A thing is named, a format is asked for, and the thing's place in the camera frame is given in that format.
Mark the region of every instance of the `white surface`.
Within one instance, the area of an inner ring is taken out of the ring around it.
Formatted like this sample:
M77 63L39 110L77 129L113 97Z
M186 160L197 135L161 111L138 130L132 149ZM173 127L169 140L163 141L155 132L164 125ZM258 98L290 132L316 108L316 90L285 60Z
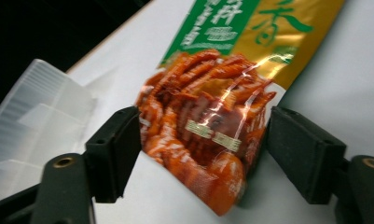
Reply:
M134 102L169 47L192 0L155 0L109 36L70 75L98 97L85 139ZM374 0L348 1L312 63L284 97L349 147L374 156ZM308 205L267 154L242 201L224 217L141 153L116 204L96 204L98 223L335 223L330 206Z

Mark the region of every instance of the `clear plastic container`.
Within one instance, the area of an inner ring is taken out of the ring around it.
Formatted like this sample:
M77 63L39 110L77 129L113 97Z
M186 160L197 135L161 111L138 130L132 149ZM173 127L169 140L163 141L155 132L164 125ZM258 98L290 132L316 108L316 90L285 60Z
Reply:
M94 104L62 71L30 64L0 105L0 200L37 184L50 159L83 147Z

